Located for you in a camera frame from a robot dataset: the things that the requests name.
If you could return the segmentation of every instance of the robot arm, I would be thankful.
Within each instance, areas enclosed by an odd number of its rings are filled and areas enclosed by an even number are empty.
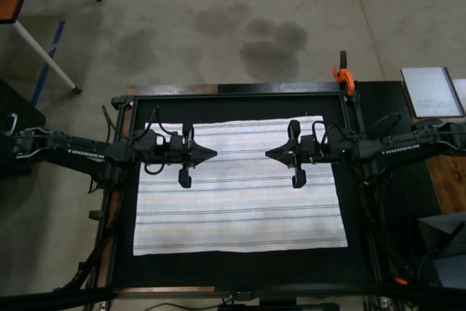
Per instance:
[[[266,152],[266,156],[295,169],[293,187],[306,183],[305,163],[332,163],[350,157],[363,169],[364,181],[371,183],[385,173],[437,154],[466,156],[466,123],[445,123],[440,120],[419,122],[410,133],[368,139],[337,124],[327,126],[319,141],[313,133],[299,140],[300,125],[292,120],[288,126],[288,142]]]
[[[178,182],[183,188],[190,188],[189,168],[217,155],[216,151],[194,141],[194,128],[189,123],[183,124],[183,135],[173,134],[168,141],[150,129],[135,132],[128,142],[116,143],[78,138],[40,127],[22,130],[11,137],[13,157],[17,160],[47,161],[89,174],[98,188],[120,185],[124,171],[141,162],[152,175],[160,173],[165,164],[182,165]],[[151,164],[160,164],[160,170],[152,173],[147,168]]]

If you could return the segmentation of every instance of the floor stain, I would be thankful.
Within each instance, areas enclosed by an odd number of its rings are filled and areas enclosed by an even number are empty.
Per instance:
[[[202,48],[198,45],[180,46],[176,49],[176,53],[180,61],[192,72],[197,81],[203,81],[199,68],[203,56]]]
[[[275,25],[271,20],[256,18],[249,22],[247,30],[248,34],[252,37],[267,38],[273,36]]]
[[[245,43],[240,58],[248,75],[257,82],[293,81],[299,74],[299,51],[307,46],[307,32],[294,22],[278,27],[268,20],[256,19],[247,26],[250,36],[265,40]]]
[[[121,71],[134,74],[157,66],[158,60],[152,47],[154,30],[142,28],[122,36],[107,53],[112,63]]]
[[[207,36],[224,36],[238,28],[250,16],[249,6],[234,3],[229,7],[214,7],[198,12],[192,28]]]

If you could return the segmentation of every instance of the cloth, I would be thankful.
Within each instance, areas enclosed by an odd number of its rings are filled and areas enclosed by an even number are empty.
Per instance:
[[[293,119],[306,135],[322,117]],[[294,170],[265,156],[288,140],[290,120],[194,125],[195,141],[218,156],[190,169],[190,189],[178,183],[180,165],[157,176],[141,168],[134,255],[346,247],[331,166],[304,165],[307,184],[294,189]],[[181,125],[164,127],[181,132]],[[323,126],[315,127],[322,138]]]

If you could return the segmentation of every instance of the black table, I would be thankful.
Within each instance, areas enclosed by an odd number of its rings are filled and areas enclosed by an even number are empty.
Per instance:
[[[400,82],[362,82],[359,91],[366,126],[384,115],[398,112],[402,119],[393,132],[409,130],[413,121]],[[356,110],[345,103],[337,83],[152,87],[143,93],[145,96],[140,90],[130,90],[130,94],[137,96],[114,101],[119,108],[118,126],[123,133],[143,128],[155,101],[160,105],[164,122],[225,122],[307,114],[323,115],[326,122],[338,122],[358,130]],[[159,295],[167,291],[178,295],[192,292],[198,296],[229,295],[236,291],[252,291],[256,296],[364,294],[391,278],[390,265],[368,231],[350,165],[340,162],[333,165],[333,172],[348,248],[133,256],[139,173],[139,169],[134,169],[121,191],[107,192],[104,196],[106,215],[100,222],[97,239],[113,218],[120,198],[122,222],[89,286]],[[387,191],[383,199],[386,221],[400,254],[418,264],[425,249],[413,218],[438,215],[441,209],[425,162],[394,172],[393,181],[408,196],[397,188]]]

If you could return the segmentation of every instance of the concrete floor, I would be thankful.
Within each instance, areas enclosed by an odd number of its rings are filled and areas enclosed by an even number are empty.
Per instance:
[[[100,105],[131,85],[332,81],[339,50],[360,81],[397,80],[409,66],[464,78],[465,17],[464,0],[25,0],[20,22],[49,49],[66,20],[55,60],[83,93],[72,96],[50,72],[39,109],[50,129],[102,139]],[[0,26],[2,78],[30,99],[42,66]],[[87,212],[101,193],[88,186],[48,164],[0,184],[1,295],[50,291],[73,276],[97,228]],[[360,310],[360,299],[341,303]]]

